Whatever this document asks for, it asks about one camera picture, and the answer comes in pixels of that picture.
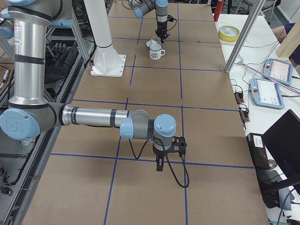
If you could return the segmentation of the white enamel mug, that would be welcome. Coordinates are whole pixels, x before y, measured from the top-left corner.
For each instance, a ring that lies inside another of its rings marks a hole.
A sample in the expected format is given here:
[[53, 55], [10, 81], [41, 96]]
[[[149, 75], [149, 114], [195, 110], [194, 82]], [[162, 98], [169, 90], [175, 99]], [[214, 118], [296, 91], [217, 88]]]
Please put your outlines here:
[[160, 44], [151, 44], [149, 46], [150, 58], [152, 60], [159, 60], [162, 56], [165, 55], [165, 50]]

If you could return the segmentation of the yellow tape roll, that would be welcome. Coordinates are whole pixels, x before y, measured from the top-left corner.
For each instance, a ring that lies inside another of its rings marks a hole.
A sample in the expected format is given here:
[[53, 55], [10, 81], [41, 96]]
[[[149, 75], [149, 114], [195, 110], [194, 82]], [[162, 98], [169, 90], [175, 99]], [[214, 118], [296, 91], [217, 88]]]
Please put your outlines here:
[[218, 31], [219, 39], [228, 43], [236, 42], [239, 36], [240, 30], [231, 25], [221, 26]]

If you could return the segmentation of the red cylinder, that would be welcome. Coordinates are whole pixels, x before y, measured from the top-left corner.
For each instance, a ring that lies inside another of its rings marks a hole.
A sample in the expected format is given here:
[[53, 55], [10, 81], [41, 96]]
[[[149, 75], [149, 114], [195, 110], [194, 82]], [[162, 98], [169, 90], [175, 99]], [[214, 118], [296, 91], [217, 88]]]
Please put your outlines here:
[[217, 22], [219, 19], [219, 15], [221, 14], [222, 8], [223, 8], [224, 1], [223, 0], [218, 0], [216, 9], [214, 12], [214, 21]]

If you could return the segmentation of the near orange circuit board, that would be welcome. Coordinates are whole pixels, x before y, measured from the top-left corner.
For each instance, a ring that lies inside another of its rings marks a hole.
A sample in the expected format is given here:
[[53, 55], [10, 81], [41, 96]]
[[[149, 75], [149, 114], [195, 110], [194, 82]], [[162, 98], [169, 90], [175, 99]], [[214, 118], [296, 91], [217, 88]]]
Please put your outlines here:
[[240, 113], [240, 117], [241, 117], [242, 122], [250, 122], [249, 111], [248, 110], [240, 109], [239, 113]]

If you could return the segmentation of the orange circuit board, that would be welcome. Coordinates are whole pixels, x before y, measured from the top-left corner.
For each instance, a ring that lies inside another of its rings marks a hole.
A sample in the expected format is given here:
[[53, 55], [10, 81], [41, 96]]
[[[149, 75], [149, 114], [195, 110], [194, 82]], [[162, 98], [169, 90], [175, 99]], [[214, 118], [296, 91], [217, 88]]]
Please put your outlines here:
[[249, 111], [248, 110], [240, 109], [239, 113], [240, 113], [240, 117], [241, 117], [242, 122], [250, 122]]
[[234, 93], [237, 104], [244, 103], [244, 95], [243, 92], [235, 92]]

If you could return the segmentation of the far orange circuit board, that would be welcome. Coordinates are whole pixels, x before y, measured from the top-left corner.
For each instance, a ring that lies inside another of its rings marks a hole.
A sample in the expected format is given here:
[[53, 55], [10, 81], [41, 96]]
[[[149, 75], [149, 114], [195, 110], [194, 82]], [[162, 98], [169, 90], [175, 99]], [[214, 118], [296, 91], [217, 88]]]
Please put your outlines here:
[[234, 93], [237, 104], [244, 103], [244, 95], [243, 92], [235, 92]]

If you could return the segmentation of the black computer box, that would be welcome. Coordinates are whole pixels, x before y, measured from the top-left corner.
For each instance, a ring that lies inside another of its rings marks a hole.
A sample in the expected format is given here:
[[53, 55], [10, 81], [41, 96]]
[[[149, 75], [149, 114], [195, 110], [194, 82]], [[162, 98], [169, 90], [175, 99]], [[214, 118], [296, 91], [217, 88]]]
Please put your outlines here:
[[[274, 170], [277, 163], [268, 158], [262, 135], [249, 133], [246, 139], [260, 188], [272, 185], [275, 178], [279, 178], [279, 174]], [[268, 208], [280, 207], [283, 201], [278, 190], [266, 194], [262, 193], [262, 198]]]

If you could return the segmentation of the near teach pendant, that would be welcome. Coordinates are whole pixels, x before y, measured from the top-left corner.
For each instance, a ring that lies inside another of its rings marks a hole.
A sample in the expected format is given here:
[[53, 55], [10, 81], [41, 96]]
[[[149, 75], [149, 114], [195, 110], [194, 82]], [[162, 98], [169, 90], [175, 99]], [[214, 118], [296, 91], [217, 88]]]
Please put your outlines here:
[[284, 109], [279, 85], [270, 80], [253, 78], [250, 83], [252, 100], [257, 106]]

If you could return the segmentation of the teach pendant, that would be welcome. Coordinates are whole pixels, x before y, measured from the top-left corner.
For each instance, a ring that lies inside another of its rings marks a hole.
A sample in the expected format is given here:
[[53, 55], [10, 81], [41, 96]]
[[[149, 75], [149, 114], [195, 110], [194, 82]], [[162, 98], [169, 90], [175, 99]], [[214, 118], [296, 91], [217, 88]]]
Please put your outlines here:
[[264, 63], [263, 73], [283, 84], [290, 85], [292, 82], [292, 64], [287, 62], [277, 59], [268, 59]]
[[253, 78], [250, 83], [252, 100], [257, 106], [284, 109], [279, 85], [270, 80]]

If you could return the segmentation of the black monitor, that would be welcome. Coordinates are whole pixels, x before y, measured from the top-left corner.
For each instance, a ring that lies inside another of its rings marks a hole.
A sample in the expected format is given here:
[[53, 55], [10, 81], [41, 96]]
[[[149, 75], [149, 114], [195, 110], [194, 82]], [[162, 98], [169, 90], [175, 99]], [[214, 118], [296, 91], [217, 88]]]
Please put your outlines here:
[[287, 179], [265, 188], [273, 192], [289, 186], [300, 191], [300, 119], [289, 109], [262, 136], [262, 141]]

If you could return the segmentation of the far teach pendant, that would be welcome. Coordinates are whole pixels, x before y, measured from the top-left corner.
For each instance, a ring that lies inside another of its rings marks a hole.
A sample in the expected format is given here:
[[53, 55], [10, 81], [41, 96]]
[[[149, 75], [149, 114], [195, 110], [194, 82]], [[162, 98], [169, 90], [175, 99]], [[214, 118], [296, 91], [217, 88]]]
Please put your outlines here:
[[290, 85], [292, 82], [292, 64], [287, 62], [277, 59], [268, 59], [264, 63], [263, 73], [283, 84]]

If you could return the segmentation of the wooden board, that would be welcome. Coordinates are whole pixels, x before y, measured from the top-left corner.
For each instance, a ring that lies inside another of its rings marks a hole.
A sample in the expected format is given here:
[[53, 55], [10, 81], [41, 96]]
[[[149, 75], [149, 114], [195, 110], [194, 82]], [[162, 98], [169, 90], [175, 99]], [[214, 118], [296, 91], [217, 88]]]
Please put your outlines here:
[[284, 38], [279, 48], [276, 50], [276, 54], [281, 58], [288, 58], [296, 50], [300, 44], [300, 21], [298, 20], [292, 27], [290, 32]]

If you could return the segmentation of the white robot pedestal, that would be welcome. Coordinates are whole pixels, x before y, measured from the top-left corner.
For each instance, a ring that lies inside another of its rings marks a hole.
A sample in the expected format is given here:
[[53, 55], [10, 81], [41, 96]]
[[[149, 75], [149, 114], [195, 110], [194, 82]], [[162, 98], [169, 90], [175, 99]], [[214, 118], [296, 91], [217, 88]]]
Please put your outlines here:
[[122, 77], [126, 55], [118, 54], [113, 47], [105, 2], [85, 0], [84, 4], [97, 47], [91, 75]]

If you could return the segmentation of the aluminium frame post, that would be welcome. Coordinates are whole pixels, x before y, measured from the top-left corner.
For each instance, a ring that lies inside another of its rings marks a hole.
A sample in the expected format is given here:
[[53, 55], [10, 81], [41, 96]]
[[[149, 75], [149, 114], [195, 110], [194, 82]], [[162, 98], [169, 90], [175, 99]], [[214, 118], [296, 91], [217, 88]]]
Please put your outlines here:
[[232, 53], [230, 54], [230, 57], [227, 61], [227, 64], [225, 66], [225, 72], [226, 73], [229, 73], [231, 71], [231, 69], [232, 69], [232, 67], [233, 67], [233, 65], [234, 65], [234, 63], [235, 63], [235, 61], [236, 61], [236, 59], [237, 59], [237, 57], [238, 57], [238, 55], [239, 55], [239, 53], [240, 53], [240, 51], [243, 47], [243, 45], [244, 45], [244, 43], [245, 43], [245, 41], [246, 41], [253, 25], [254, 25], [254, 23], [255, 23], [258, 15], [259, 15], [259, 13], [260, 13], [263, 5], [265, 4], [265, 2], [266, 2], [266, 0], [257, 0], [254, 3], [254, 5], [253, 5], [246, 21], [245, 21], [245, 24], [244, 24], [244, 26], [241, 30], [240, 36], [239, 36], [239, 38], [238, 38], [238, 40], [237, 40], [237, 42], [236, 42], [236, 44], [235, 44], [235, 46], [232, 50]]

